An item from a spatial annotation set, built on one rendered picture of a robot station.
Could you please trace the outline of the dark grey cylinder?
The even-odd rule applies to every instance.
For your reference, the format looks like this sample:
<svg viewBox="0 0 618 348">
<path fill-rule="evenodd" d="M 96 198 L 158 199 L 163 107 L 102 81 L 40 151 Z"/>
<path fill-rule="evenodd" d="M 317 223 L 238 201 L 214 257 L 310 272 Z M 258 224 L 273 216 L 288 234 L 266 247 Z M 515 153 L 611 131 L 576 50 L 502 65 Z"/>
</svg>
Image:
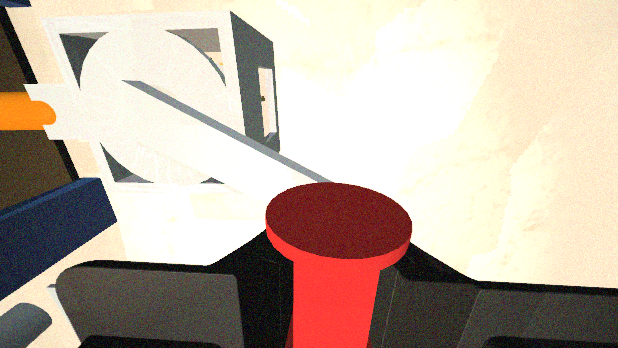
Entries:
<svg viewBox="0 0 618 348">
<path fill-rule="evenodd" d="M 51 325 L 45 310 L 18 303 L 0 316 L 0 348 L 26 348 Z"/>
</svg>

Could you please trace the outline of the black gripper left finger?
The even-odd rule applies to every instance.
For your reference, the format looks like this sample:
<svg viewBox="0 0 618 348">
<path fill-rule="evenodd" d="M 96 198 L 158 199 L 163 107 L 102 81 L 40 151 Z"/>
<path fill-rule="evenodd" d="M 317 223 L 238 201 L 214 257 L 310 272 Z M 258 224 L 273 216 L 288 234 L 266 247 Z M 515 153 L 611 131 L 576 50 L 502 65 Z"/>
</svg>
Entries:
<svg viewBox="0 0 618 348">
<path fill-rule="evenodd" d="M 265 229 L 210 265 L 82 262 L 58 275 L 55 291 L 80 343 L 100 335 L 285 348 L 294 261 Z"/>
</svg>

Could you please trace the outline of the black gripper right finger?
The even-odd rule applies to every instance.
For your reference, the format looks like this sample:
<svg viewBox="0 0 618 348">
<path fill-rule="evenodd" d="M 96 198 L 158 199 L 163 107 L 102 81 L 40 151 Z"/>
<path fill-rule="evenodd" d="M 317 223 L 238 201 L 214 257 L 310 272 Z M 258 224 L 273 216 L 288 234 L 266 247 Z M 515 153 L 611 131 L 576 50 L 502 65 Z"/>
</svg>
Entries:
<svg viewBox="0 0 618 348">
<path fill-rule="evenodd" d="M 618 343 L 618 288 L 475 280 L 410 242 L 380 270 L 372 348 L 482 348 L 495 336 Z"/>
</svg>

